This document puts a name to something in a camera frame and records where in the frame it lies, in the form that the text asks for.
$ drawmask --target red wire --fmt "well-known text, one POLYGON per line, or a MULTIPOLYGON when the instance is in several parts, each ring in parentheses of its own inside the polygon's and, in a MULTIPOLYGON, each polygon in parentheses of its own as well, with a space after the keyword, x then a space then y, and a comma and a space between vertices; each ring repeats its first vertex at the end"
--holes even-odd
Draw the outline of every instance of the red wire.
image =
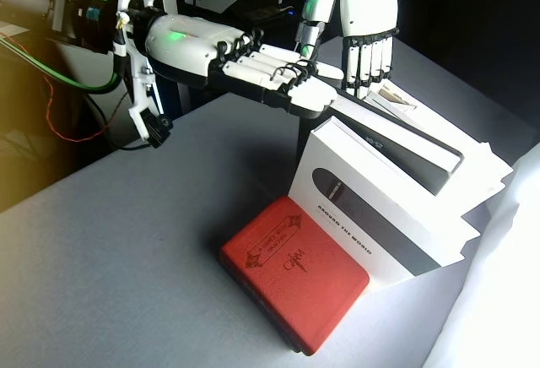
MULTIPOLYGON (((14 45, 18 46, 20 49, 22 49, 26 54, 30 54, 28 53, 28 51, 24 48, 23 45, 21 45, 20 43, 18 43, 16 40, 14 40, 12 37, 6 35, 5 33, 3 32, 0 32, 0 35, 5 37, 6 39, 8 39, 11 43, 13 43, 14 45)), ((46 76, 43 76, 43 79, 46 81, 46 83, 49 85, 49 101, 47 102, 47 110, 46 110, 46 114, 45 114, 45 119, 47 120, 47 124, 49 125, 49 128, 51 129, 51 131, 56 134, 59 138, 61 138, 62 140, 67 140, 68 142, 73 142, 73 143, 81 143, 81 142, 86 142, 88 140, 92 140, 93 138, 96 138, 98 136, 100 136, 101 134, 103 134, 105 132, 105 130, 107 130, 109 128, 109 126, 111 125, 112 121, 114 120, 115 118, 115 115, 116 113, 118 112, 118 108, 120 108, 120 104, 122 103, 122 101, 124 100, 124 98, 126 97, 125 95, 123 95, 120 100, 118 101, 118 103, 116 104, 116 107, 115 107, 115 110, 112 112, 112 115, 111 115, 111 118, 109 119, 109 121, 97 132, 97 133, 94 133, 93 135, 87 137, 87 138, 68 138, 66 136, 63 136, 61 133, 59 133, 55 128, 54 128, 54 125, 52 124, 51 122, 51 107, 52 107, 52 101, 53 101, 53 96, 54 96, 54 88, 52 87, 52 84, 51 84, 51 80, 46 77, 46 76)))

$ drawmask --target white box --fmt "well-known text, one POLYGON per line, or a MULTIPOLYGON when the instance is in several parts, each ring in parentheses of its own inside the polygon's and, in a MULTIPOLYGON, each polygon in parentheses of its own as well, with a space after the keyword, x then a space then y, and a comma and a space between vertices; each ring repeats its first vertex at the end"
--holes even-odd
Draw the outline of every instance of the white box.
POLYGON ((458 262, 479 235, 335 117, 311 132, 289 196, 366 269, 368 290, 458 262))

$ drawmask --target dark wall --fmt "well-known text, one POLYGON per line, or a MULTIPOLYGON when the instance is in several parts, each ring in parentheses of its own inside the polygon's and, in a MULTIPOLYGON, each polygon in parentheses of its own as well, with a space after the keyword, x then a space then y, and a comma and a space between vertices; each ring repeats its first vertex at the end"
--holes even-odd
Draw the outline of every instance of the dark wall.
POLYGON ((400 39, 540 125, 540 0, 402 0, 400 39))

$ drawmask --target red box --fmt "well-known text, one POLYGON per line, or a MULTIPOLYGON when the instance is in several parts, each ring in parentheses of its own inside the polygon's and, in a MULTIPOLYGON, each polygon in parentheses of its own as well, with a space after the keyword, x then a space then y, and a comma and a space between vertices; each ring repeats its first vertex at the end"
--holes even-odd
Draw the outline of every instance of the red box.
POLYGON ((321 347, 370 281, 288 197, 228 241, 220 259, 306 355, 321 347))

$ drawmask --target robotic arm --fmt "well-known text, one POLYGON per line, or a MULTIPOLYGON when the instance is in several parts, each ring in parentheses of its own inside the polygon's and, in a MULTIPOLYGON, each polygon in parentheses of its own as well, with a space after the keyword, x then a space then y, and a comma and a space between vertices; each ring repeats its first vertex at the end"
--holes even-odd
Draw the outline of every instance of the robotic arm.
MULTIPOLYGON (((296 49, 313 58, 336 0, 307 0, 296 49)), ((343 28, 342 89, 359 99, 389 77, 392 37, 397 34, 397 0, 340 0, 343 28)))
POLYGON ((234 92, 307 118, 321 114, 336 96, 335 89, 316 75, 343 77, 337 68, 262 44, 260 31, 243 33, 205 19, 168 15, 154 7, 155 0, 143 0, 138 8, 134 0, 37 1, 41 10, 35 9, 35 1, 0 0, 0 19, 42 30, 55 41, 112 50, 117 80, 129 59, 129 113, 141 138, 154 147, 167 139, 172 127, 159 98, 151 94, 156 90, 154 71, 179 83, 234 92))

